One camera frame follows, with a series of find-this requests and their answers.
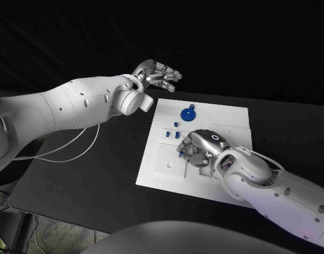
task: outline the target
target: white board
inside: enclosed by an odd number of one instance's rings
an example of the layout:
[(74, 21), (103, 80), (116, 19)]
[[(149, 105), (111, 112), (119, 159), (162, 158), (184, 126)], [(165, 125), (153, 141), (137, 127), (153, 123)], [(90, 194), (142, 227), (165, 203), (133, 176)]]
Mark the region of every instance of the white board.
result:
[[(197, 117), (185, 122), (181, 111), (191, 104), (195, 106)], [(237, 201), (226, 193), (220, 180), (211, 175), (211, 165), (200, 169), (179, 158), (178, 145), (185, 135), (198, 129), (215, 131), (231, 146), (243, 144), (252, 148), (247, 108), (159, 99), (136, 184), (252, 208), (247, 202)]]

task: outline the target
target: blue knob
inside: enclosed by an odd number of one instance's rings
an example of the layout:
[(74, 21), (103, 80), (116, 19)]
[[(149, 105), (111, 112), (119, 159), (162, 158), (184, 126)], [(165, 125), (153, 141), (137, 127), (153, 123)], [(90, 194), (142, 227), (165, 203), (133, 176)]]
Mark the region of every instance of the blue knob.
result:
[(189, 122), (195, 119), (195, 111), (194, 111), (194, 104), (191, 104), (189, 108), (185, 108), (182, 111), (181, 111), (181, 118), (184, 121)]

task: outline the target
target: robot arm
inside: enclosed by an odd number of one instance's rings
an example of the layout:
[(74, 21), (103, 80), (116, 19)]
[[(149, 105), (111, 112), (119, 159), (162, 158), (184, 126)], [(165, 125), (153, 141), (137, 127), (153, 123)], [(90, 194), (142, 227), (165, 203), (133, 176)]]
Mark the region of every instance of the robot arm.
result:
[(178, 152), (195, 167), (211, 163), (230, 196), (247, 201), (289, 233), (324, 247), (324, 189), (318, 185), (282, 166), (270, 169), (262, 155), (243, 146), (231, 148), (210, 130), (191, 132)]
[(88, 128), (116, 115), (145, 112), (153, 99), (145, 94), (149, 85), (174, 92), (168, 80), (182, 75), (152, 59), (143, 61), (133, 74), (74, 79), (52, 90), (0, 98), (0, 170), (29, 142), (68, 129)]

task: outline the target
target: black curtain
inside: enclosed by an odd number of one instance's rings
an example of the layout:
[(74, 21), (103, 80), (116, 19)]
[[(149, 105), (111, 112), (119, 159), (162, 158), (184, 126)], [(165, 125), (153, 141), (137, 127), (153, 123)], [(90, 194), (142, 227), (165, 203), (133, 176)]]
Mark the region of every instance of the black curtain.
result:
[(0, 1), (0, 89), (155, 59), (176, 91), (324, 105), (324, 2)]

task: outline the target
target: black tabletop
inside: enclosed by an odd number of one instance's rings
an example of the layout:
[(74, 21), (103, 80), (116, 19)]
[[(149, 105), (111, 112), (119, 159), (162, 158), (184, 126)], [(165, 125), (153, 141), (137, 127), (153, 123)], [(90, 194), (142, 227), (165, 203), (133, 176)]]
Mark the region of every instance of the black tabletop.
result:
[[(155, 105), (148, 113), (116, 116), (100, 125), (88, 152), (75, 160), (33, 160), (10, 197), (10, 206), (64, 222), (113, 233), (149, 221), (181, 220), (221, 226), (298, 253), (324, 248), (292, 236), (255, 209), (136, 185), (158, 98), (249, 108), (255, 150), (285, 169), (324, 187), (324, 106), (148, 90)], [(81, 130), (52, 133), (39, 153), (68, 143)], [(58, 152), (80, 155), (97, 126)]]

